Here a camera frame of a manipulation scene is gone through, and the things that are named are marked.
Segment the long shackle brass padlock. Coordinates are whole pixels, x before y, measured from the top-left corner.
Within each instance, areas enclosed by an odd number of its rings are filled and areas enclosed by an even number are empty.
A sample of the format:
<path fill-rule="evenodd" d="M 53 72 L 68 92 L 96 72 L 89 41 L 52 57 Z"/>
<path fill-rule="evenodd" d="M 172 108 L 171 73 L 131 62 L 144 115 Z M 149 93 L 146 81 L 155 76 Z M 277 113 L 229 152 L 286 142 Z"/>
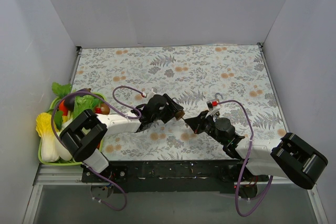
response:
<path fill-rule="evenodd" d="M 185 115 L 184 108 L 178 104 L 177 98 L 173 97 L 172 101 L 174 102 L 174 117 L 177 121 L 179 121 Z"/>

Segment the small brass padlock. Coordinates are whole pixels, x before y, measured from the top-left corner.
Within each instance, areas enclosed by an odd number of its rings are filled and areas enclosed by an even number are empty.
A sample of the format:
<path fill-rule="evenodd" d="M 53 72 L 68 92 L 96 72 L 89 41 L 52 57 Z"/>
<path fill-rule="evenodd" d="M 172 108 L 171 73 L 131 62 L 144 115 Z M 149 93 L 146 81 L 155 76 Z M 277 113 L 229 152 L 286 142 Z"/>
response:
<path fill-rule="evenodd" d="M 215 93 L 215 99 L 222 101 L 223 100 L 223 95 L 221 93 Z"/>

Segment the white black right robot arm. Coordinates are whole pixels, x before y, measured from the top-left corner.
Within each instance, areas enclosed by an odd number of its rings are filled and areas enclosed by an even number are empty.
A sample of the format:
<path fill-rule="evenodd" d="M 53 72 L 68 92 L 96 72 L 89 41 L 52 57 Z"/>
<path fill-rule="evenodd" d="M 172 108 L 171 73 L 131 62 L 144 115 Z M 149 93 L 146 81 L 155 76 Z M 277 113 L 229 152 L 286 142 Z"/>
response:
<path fill-rule="evenodd" d="M 247 159 L 238 166 L 238 176 L 251 180 L 268 175 L 290 179 L 303 189 L 312 189 L 328 164 L 327 158 L 294 133 L 273 140 L 249 140 L 235 132 L 228 118 L 214 119 L 207 111 L 185 123 L 195 134 L 206 133 L 234 159 Z"/>

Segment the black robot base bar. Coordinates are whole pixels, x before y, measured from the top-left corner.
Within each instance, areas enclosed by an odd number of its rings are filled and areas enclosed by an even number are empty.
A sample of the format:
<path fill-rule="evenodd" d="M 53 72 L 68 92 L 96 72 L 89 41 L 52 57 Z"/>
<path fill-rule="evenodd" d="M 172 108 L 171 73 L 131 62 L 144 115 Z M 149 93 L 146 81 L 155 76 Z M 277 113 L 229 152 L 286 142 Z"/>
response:
<path fill-rule="evenodd" d="M 110 161 L 101 175 L 127 193 L 218 191 L 233 193 L 238 160 Z"/>

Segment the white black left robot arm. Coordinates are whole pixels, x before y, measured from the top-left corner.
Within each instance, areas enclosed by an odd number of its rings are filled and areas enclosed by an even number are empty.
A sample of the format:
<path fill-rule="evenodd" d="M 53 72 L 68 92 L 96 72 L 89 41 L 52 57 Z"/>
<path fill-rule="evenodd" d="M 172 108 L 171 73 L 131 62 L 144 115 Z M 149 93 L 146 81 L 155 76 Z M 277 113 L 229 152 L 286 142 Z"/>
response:
<path fill-rule="evenodd" d="M 108 159 L 97 149 L 105 136 L 142 132 L 156 121 L 167 123 L 171 119 L 179 120 L 183 115 L 184 108 L 167 94 L 154 93 L 147 103 L 124 115 L 96 114 L 86 109 L 73 119 L 59 138 L 76 162 L 91 168 L 98 181 L 106 182 L 111 178 L 112 170 Z"/>

